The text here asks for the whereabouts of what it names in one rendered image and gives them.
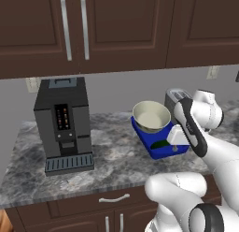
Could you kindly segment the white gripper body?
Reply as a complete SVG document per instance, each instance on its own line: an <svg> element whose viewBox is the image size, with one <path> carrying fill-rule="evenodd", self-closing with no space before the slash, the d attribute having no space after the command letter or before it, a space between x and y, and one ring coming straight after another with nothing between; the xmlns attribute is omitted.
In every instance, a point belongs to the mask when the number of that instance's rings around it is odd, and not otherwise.
<svg viewBox="0 0 239 232"><path fill-rule="evenodd" d="M167 136L167 142L171 145L189 145L183 129L179 124L176 124L171 128Z"/></svg>

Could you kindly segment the blue tray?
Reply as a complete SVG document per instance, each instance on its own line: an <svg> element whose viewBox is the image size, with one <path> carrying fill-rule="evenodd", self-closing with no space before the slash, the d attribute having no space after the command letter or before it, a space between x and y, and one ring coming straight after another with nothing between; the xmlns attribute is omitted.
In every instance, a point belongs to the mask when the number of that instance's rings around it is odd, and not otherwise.
<svg viewBox="0 0 239 232"><path fill-rule="evenodd" d="M190 145L176 145L178 147L178 151L173 152L173 150L172 150L173 145L171 145L171 144L169 146L165 146L165 147L155 149L155 150L150 149L150 146L155 141L167 139L167 136L168 136L171 128L174 126L174 124L172 122L170 122L166 127L164 127L162 129L162 131L153 133L153 134L149 134L149 133L142 131L137 126L136 121L134 120L134 117L131 117L131 122L132 122L132 126L133 126L136 134L139 136L140 140L142 141L143 145L147 149L147 151L152 159L157 160L157 159L161 159L161 158L165 158L165 157L169 157L169 156L178 155L181 153L185 153L189 149Z"/></svg>

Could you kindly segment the dark green vegetable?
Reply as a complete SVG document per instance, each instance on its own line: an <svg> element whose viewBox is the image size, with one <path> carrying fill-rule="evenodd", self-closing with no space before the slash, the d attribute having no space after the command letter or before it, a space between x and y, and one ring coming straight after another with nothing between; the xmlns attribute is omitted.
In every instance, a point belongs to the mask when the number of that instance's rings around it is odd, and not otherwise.
<svg viewBox="0 0 239 232"><path fill-rule="evenodd" d="M155 149L159 149L159 148L162 148L162 147L165 147L165 146L169 146L169 145L170 145L170 143L167 140L158 140L158 141L155 141L150 146L150 149L151 150L155 150Z"/></svg>

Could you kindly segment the cream and grey bowl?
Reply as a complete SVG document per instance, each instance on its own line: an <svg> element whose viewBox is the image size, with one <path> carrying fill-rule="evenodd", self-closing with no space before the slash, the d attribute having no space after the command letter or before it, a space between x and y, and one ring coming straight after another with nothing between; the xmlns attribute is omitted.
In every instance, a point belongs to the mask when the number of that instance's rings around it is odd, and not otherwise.
<svg viewBox="0 0 239 232"><path fill-rule="evenodd" d="M141 101L133 108L136 125L146 133L158 133L171 122L166 106L155 101Z"/></svg>

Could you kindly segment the silver toaster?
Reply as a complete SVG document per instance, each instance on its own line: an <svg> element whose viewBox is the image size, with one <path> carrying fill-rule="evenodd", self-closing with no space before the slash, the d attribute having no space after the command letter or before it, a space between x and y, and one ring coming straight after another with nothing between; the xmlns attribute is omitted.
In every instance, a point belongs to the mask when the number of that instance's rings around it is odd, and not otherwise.
<svg viewBox="0 0 239 232"><path fill-rule="evenodd" d="M184 97L191 98L191 95L187 91L180 88L167 89L165 92L164 105L171 113L171 122L173 124L177 124L174 116L175 104Z"/></svg>

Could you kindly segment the dark brown drawer front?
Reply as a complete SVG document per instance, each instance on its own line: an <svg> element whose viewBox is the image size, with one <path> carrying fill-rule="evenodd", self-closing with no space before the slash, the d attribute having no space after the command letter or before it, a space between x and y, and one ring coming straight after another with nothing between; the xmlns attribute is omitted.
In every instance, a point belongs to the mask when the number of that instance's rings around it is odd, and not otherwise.
<svg viewBox="0 0 239 232"><path fill-rule="evenodd" d="M212 203L215 205L221 204L221 194L215 183L215 180L212 175L204 176L207 183L207 191L205 196L203 197L203 201L205 203Z"/></svg>
<svg viewBox="0 0 239 232"><path fill-rule="evenodd" d="M117 203L99 203L98 201L101 197L117 198L119 196L123 196L124 194L130 194L131 196ZM57 201L57 206L61 216L69 216L96 210L107 210L129 205L139 205L142 203L150 203L150 200L146 196L145 187L136 186L127 189L61 199Z"/></svg>

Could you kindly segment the dark brown base cupboard door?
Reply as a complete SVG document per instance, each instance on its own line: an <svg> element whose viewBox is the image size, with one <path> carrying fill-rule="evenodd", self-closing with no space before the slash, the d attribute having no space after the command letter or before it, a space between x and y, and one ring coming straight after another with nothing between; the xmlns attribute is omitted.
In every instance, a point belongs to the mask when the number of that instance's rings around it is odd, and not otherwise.
<svg viewBox="0 0 239 232"><path fill-rule="evenodd" d="M120 232L120 214L124 214L123 232L145 232L148 223L154 218L158 206L144 204L115 210L115 232Z"/></svg>
<svg viewBox="0 0 239 232"><path fill-rule="evenodd" d="M51 218L46 212L18 210L26 232L105 232L105 217L109 216L110 231L114 231L113 210L82 215Z"/></svg>

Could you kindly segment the dark grey coffee machine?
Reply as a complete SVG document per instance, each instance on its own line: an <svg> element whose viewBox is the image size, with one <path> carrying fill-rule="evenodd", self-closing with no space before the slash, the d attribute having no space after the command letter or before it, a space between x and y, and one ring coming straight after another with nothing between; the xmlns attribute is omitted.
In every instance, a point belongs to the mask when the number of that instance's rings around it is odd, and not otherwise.
<svg viewBox="0 0 239 232"><path fill-rule="evenodd" d="M34 113L46 155L47 176L94 169L83 77L41 80Z"/></svg>

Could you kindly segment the cream wall socket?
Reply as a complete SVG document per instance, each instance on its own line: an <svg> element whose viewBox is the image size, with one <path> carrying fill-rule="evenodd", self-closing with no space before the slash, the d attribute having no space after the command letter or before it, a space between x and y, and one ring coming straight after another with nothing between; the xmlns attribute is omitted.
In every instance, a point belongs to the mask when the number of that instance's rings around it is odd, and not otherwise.
<svg viewBox="0 0 239 232"><path fill-rule="evenodd" d="M218 72L219 72L220 66L219 65L212 65L208 69L207 73L207 79L208 80L214 80L218 77Z"/></svg>
<svg viewBox="0 0 239 232"><path fill-rule="evenodd" d="M40 86L40 78L26 78L26 85L29 93L37 93Z"/></svg>

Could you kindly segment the dark brown wall cupboard door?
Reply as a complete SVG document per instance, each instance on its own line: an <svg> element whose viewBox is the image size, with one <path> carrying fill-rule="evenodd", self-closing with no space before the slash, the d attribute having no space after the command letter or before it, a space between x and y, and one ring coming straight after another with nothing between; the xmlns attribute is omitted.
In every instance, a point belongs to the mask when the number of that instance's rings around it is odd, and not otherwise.
<svg viewBox="0 0 239 232"><path fill-rule="evenodd" d="M175 0L166 66L238 64L239 0Z"/></svg>
<svg viewBox="0 0 239 232"><path fill-rule="evenodd" d="M65 1L71 62L60 0L0 0L0 80L77 74L74 0Z"/></svg>
<svg viewBox="0 0 239 232"><path fill-rule="evenodd" d="M166 67L175 0L86 0L90 60L84 57L80 0L74 0L77 74Z"/></svg>

